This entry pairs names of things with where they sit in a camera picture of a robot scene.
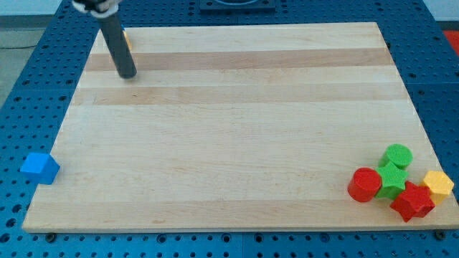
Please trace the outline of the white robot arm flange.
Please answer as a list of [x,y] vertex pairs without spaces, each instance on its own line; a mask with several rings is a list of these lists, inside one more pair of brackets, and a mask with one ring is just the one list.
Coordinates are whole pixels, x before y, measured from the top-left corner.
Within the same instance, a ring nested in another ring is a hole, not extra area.
[[104,19],[118,11],[120,2],[122,0],[72,0],[72,5],[81,13]]

